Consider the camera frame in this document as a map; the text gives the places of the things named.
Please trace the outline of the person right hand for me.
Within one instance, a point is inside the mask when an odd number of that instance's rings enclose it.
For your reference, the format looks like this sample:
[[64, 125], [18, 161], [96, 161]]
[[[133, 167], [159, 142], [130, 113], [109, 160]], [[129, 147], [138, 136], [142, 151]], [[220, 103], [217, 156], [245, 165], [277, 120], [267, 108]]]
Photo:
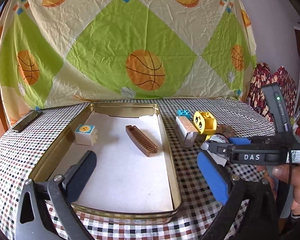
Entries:
[[[277, 178], [278, 180], [284, 181], [286, 183], [289, 178], [289, 165], [285, 164], [285, 165], [274, 166], [272, 175], [273, 178], [269, 175], [268, 171], [265, 171], [264, 178], [266, 178], [269, 181], [271, 191], [274, 195], [274, 199], [276, 199], [277, 190], [275, 189], [274, 178]], [[293, 204], [291, 207], [292, 218], [299, 219], [300, 218], [300, 165], [292, 169], [290, 184], [294, 187]]]

